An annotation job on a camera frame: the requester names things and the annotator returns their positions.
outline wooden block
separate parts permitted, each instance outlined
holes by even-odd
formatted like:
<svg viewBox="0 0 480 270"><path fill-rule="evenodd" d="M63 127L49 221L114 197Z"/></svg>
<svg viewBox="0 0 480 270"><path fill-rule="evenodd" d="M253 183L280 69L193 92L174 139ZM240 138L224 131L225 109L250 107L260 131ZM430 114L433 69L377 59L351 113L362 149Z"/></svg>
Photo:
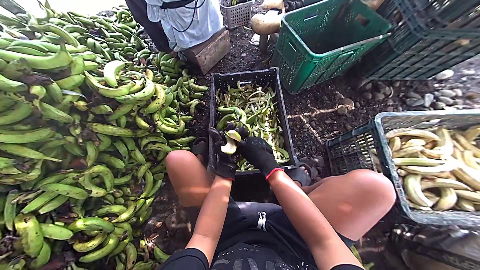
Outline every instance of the wooden block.
<svg viewBox="0 0 480 270"><path fill-rule="evenodd" d="M183 51L188 61L197 64L206 74L230 51L230 35L222 28L207 41Z"/></svg>

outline gloved hand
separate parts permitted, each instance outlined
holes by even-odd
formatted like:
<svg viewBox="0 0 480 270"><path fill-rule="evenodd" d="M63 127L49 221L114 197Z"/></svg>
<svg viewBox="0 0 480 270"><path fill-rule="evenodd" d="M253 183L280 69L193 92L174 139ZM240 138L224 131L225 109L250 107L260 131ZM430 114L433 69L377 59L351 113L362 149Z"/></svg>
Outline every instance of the gloved hand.
<svg viewBox="0 0 480 270"><path fill-rule="evenodd" d="M260 137L247 137L239 143L237 152L240 152L251 165L255 166L268 180L268 177L277 170L282 170L275 161L270 145Z"/></svg>
<svg viewBox="0 0 480 270"><path fill-rule="evenodd" d="M230 123L225 128L225 131L234 129L235 125ZM241 136L241 129L236 129L237 132ZM214 148L216 152L216 173L222 177L235 180L235 172L237 171L237 161L238 161L238 153L233 155L225 154L221 151L222 146L227 144L227 139L225 138L225 133L223 131L218 131L217 129L211 127L208 129L208 134L213 140Z"/></svg>

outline crate of plantain peels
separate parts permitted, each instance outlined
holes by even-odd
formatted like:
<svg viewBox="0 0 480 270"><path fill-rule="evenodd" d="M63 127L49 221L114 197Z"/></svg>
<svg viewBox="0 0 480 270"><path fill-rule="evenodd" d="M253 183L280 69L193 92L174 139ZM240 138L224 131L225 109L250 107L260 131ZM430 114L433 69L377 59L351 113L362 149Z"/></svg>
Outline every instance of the crate of plantain peels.
<svg viewBox="0 0 480 270"><path fill-rule="evenodd" d="M298 167L277 67L212 76L209 126L223 130L229 123L245 126L250 136L263 138L284 170ZM215 170L217 156L211 139L208 146L210 172ZM260 171L242 157L237 165L237 176L260 175Z"/></svg>
<svg viewBox="0 0 480 270"><path fill-rule="evenodd" d="M480 224L480 110L382 112L327 142L333 175L383 173L402 216Z"/></svg>

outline forearm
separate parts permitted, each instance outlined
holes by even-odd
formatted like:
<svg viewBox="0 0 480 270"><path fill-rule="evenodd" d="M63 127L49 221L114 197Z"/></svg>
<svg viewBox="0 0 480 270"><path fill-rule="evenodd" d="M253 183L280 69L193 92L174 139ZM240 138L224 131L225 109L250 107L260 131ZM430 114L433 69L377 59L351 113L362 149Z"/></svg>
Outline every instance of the forearm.
<svg viewBox="0 0 480 270"><path fill-rule="evenodd" d="M218 239L222 233L231 188L231 180L221 176L215 177L198 214L192 238L186 246L186 248L194 247L201 250L209 264L212 263Z"/></svg>
<svg viewBox="0 0 480 270"><path fill-rule="evenodd" d="M315 204L283 171L274 172L269 182L319 268L330 269L339 261L361 266Z"/></svg>

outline sandal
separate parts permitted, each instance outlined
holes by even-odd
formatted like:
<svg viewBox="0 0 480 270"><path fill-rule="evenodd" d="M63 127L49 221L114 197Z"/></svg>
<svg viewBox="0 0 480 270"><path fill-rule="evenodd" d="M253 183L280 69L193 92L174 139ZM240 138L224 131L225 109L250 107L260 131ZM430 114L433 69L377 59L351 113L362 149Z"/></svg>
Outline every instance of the sandal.
<svg viewBox="0 0 480 270"><path fill-rule="evenodd" d="M317 176L317 170L315 168L313 170L307 163L301 162L298 168L287 172L287 175L293 181L300 182L301 186L308 186L312 183L312 179Z"/></svg>

